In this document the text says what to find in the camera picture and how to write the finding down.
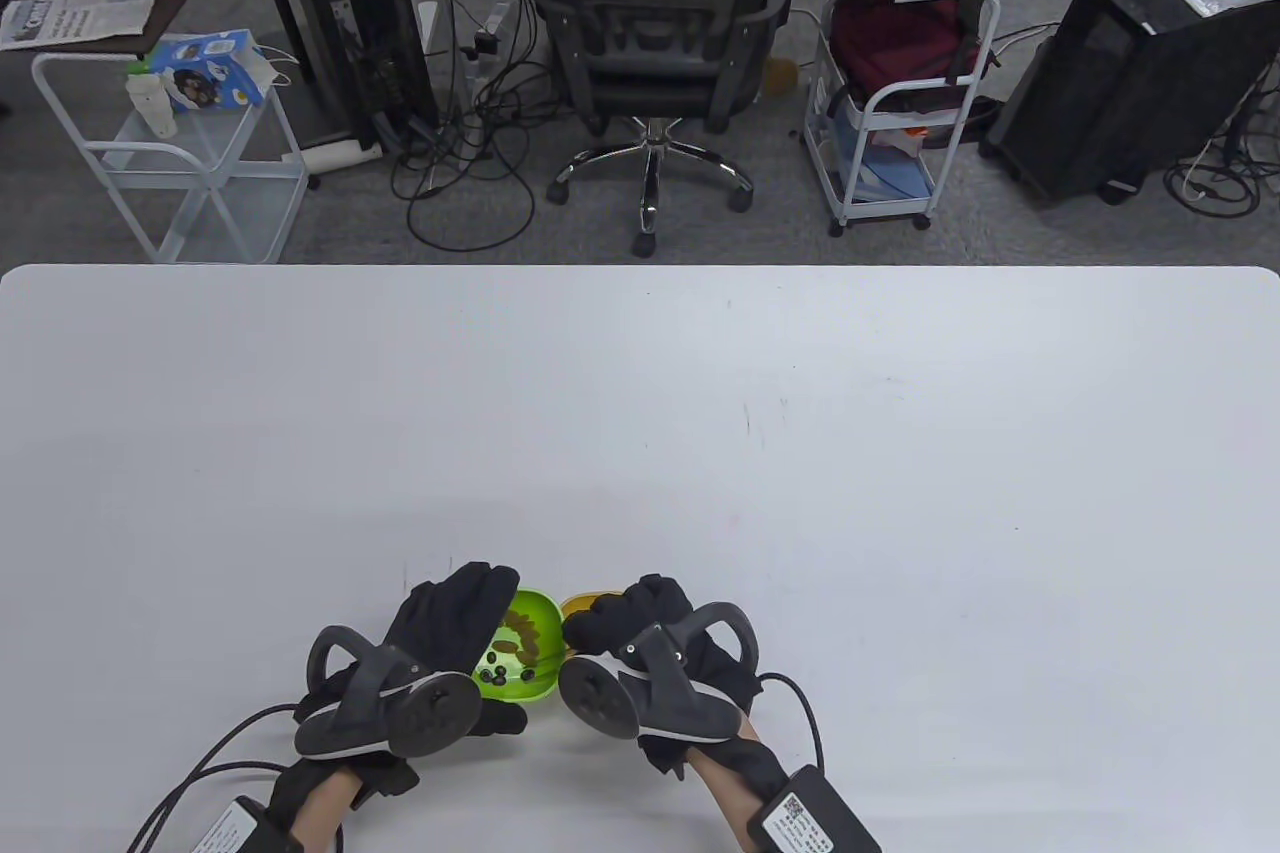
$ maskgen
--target white bottle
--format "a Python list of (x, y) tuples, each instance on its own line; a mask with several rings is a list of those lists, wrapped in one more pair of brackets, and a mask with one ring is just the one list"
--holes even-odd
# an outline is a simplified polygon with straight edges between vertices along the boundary
[(160, 77), (155, 73), (134, 73), (124, 81), (124, 90), (129, 91), (133, 109), (142, 114), (151, 132), (160, 140), (173, 140), (178, 132), (178, 120), (173, 118), (173, 102)]

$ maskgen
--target floor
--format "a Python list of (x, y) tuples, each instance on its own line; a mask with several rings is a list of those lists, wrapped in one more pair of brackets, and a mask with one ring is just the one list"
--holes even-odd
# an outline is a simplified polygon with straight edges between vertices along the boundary
[[(476, 13), (503, 0), (462, 0)], [(817, 9), (823, 0), (796, 0)], [(1002, 31), (1056, 20), (1070, 0), (1004, 0)], [(269, 0), (193, 0), (178, 29), (276, 26)], [(813, 23), (792, 17), (777, 49), (805, 61)], [(1034, 44), (1010, 50), (989, 91), (1006, 95)], [(68, 143), (29, 79), (23, 54), (0, 58), (0, 99), (14, 106), (0, 120), (0, 272), (20, 263), (137, 263), (141, 250), (101, 187)], [(101, 76), (74, 70), (64, 90), (87, 117), (87, 132), (106, 132), (124, 108), (123, 91)], [(717, 181), (672, 172), (663, 183), (658, 263), (919, 263), (919, 264), (1260, 264), (1280, 268), (1280, 204), (1242, 222), (1211, 222), (1179, 207), (1157, 184), (1125, 207), (1076, 199), (1047, 207), (965, 146), (933, 231), (906, 222), (865, 223), (829, 240), (827, 214), (808, 158), (794, 138), (803, 88), (764, 99), (735, 118), (722, 136), (689, 131), (709, 149), (735, 158), (754, 177), (756, 200), (746, 214), (726, 207)], [(590, 137), (576, 120), (535, 133), (522, 167), (539, 197), (536, 216), (511, 245), (461, 257), (412, 240), (404, 205), (388, 191), (389, 163), (326, 175), (308, 193), (283, 259), (285, 263), (631, 263), (640, 169), (614, 161), (585, 175), (566, 207), (550, 207), (541, 190), (556, 168)], [(145, 204), (159, 237), (168, 207)], [(520, 225), (529, 196), (516, 181), (465, 182), (424, 201), (421, 232), (445, 245), (483, 245)]]

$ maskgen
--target newspaper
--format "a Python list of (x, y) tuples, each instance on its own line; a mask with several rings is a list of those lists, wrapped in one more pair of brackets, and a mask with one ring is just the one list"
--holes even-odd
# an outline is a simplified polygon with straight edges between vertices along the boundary
[(0, 15), (0, 49), (137, 36), (156, 0), (15, 0)]

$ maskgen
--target black computer case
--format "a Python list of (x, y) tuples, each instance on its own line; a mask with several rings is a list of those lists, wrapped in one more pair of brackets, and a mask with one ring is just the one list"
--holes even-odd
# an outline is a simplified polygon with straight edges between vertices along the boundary
[(383, 113), (402, 132), (411, 117), (439, 126), (412, 0), (298, 0), (320, 76), (365, 147)]
[(1202, 17), (1184, 0), (1074, 0), (984, 146), (1047, 199), (1137, 187), (1201, 152), (1277, 50), (1280, 1)]

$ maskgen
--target white table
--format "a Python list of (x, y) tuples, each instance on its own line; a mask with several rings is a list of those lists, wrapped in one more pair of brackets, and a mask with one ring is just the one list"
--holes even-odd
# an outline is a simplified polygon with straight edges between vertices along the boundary
[[(1277, 329), (1251, 269), (18, 269), (0, 848), (118, 853), (323, 625), (476, 557), (739, 602), (888, 853), (1270, 853)], [(349, 850), (732, 849), (554, 699), (420, 768)]]

